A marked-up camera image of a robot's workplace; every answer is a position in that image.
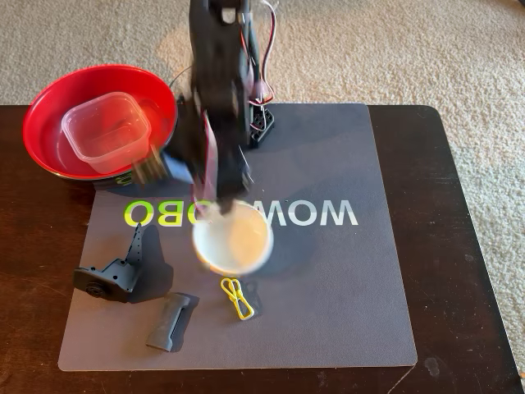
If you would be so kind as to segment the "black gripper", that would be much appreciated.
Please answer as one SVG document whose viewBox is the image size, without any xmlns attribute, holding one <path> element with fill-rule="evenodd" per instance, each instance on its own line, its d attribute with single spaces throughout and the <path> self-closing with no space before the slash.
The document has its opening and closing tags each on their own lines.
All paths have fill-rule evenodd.
<svg viewBox="0 0 525 394">
<path fill-rule="evenodd" d="M 217 202 L 219 212 L 231 212 L 235 201 L 248 193 L 252 180 L 249 165 L 237 143 L 217 140 L 208 148 L 204 173 L 204 198 Z"/>
</svg>

